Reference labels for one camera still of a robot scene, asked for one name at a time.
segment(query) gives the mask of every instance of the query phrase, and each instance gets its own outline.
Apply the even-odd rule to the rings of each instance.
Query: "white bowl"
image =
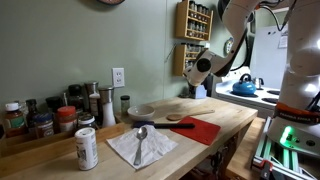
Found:
[[[150,121],[154,114],[154,109],[151,106],[138,105],[128,109],[130,119],[134,121]]]

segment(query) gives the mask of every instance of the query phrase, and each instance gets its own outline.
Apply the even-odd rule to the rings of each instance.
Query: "spice rack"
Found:
[[[177,38],[190,40],[209,41],[213,11],[210,10],[207,14],[203,14],[202,12],[190,9],[189,3],[190,1],[184,0],[177,4],[175,36]],[[196,17],[202,18],[195,18],[190,16],[190,14],[194,14]],[[203,28],[202,30],[199,30],[199,28],[192,28],[192,26],[190,26],[192,22],[205,27],[205,30],[203,31]]]
[[[174,64],[173,64],[173,74],[175,76],[183,76],[183,71],[187,66],[192,66],[196,60],[198,54],[204,50],[204,47],[198,46],[192,48],[194,50],[190,50],[188,48],[188,44],[186,45],[177,45],[174,53]]]

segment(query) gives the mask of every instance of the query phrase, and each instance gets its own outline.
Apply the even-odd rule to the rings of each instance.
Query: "sauce bottle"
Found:
[[[6,137],[13,137],[26,134],[27,126],[24,121],[23,113],[19,110],[19,103],[8,103],[5,105],[6,114],[4,126]]]
[[[30,134],[36,135],[35,122],[33,120],[33,116],[39,113],[36,106],[37,101],[35,99],[28,99],[26,100],[26,103],[29,111],[26,116],[28,131]]]

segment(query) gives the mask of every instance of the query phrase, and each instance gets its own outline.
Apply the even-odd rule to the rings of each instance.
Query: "kettle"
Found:
[[[264,85],[264,82],[263,82],[262,78],[253,78],[252,82],[256,86],[257,90],[263,90],[261,88],[261,85]]]
[[[239,82],[233,84],[232,90],[237,95],[253,95],[256,91],[256,86],[253,84],[250,74],[246,73],[240,77]]]

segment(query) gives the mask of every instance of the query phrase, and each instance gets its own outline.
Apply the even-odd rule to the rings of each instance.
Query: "robotic arm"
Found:
[[[247,34],[247,22],[259,0],[231,1],[223,14],[223,24],[233,36],[233,45],[227,57],[220,57],[208,50],[201,52],[192,67],[184,70],[192,86],[200,85],[210,72],[218,77],[228,74]]]
[[[196,63],[184,70],[190,85],[200,85],[210,72],[218,77],[229,72],[246,35],[248,18],[259,3],[230,1],[222,21],[234,39],[231,51],[225,58],[201,52]],[[320,0],[290,0],[290,4],[287,65],[267,134],[283,147],[320,158],[320,113],[314,104],[320,98]]]

